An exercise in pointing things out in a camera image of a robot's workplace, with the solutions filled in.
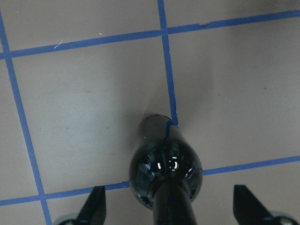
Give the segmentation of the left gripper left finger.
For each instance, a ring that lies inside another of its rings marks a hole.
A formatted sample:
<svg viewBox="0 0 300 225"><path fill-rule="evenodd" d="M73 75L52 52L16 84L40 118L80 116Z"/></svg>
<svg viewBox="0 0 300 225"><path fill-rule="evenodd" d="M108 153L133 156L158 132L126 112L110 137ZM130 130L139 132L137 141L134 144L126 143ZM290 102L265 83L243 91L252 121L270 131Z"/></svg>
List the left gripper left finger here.
<svg viewBox="0 0 300 225"><path fill-rule="evenodd" d="M105 187L96 186L76 218L77 225L103 225L106 219Z"/></svg>

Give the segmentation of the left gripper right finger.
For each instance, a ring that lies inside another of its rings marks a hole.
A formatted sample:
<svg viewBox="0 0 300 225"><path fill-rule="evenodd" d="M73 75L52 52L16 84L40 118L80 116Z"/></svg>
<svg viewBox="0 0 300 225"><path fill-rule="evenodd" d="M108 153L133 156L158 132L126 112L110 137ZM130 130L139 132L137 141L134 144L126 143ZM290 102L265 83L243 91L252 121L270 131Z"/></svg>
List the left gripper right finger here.
<svg viewBox="0 0 300 225"><path fill-rule="evenodd" d="M233 214L239 225L278 225L278 219L263 206L245 185L235 185Z"/></svg>

